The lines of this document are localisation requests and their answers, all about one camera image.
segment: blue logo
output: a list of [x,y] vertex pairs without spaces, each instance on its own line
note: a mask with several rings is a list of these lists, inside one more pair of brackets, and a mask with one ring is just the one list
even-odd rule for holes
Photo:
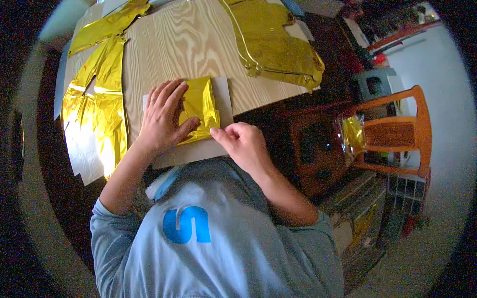
[[164,215],[163,231],[166,237],[174,243],[185,244],[192,237],[192,218],[196,219],[197,242],[209,243],[208,214],[204,208],[191,206],[180,215],[180,230],[176,229],[177,209],[169,210]]

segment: gold mylar sheet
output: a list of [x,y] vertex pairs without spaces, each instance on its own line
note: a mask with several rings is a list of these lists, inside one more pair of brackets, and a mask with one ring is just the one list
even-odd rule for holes
[[215,109],[210,76],[187,81],[189,89],[184,93],[184,110],[179,115],[179,125],[191,117],[199,117],[200,126],[189,133],[190,139],[179,143],[186,144],[210,137],[210,128],[220,127],[220,116]]
[[219,0],[228,13],[248,75],[306,87],[321,83],[324,64],[307,41],[284,29],[295,19],[287,8],[264,0]]
[[364,138],[364,118],[353,116],[337,120],[340,128],[339,138],[342,138],[342,148],[346,167],[349,167],[358,154],[366,151]]
[[118,12],[87,24],[78,31],[73,38],[68,51],[68,57],[104,40],[123,34],[137,16],[145,15],[151,6],[148,0],[129,0]]
[[[127,150],[126,115],[121,88],[124,43],[120,36],[107,39],[88,58],[66,90],[62,123],[88,130],[96,137],[96,151],[109,177]],[[85,93],[96,76],[94,95]]]
[[366,151],[363,122],[357,116],[343,119],[343,139],[351,154],[356,156]]

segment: person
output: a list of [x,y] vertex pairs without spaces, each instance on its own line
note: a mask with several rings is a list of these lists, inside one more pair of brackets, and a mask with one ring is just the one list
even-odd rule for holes
[[180,167],[142,222],[135,187],[157,156],[197,129],[178,125],[179,79],[149,92],[137,140],[93,208],[92,252],[102,297],[342,297],[329,218],[273,165],[261,131],[211,129],[230,158]]

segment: light blue sweatshirt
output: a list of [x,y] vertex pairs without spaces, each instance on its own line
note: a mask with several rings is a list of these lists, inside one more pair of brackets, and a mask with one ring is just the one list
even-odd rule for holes
[[274,224],[258,185],[232,160],[170,175],[140,222],[98,200],[91,218],[102,297],[342,297],[329,218]]

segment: hand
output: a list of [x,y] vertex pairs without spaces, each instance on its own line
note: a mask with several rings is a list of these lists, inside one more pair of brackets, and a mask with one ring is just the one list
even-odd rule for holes
[[200,125],[197,117],[189,118],[179,126],[179,115],[184,109],[182,95],[186,82],[179,79],[166,81],[149,91],[143,125],[136,140],[152,158],[187,139],[187,135]]
[[262,132],[256,126],[239,122],[225,128],[211,128],[212,137],[224,147],[234,162],[256,179],[273,171]]

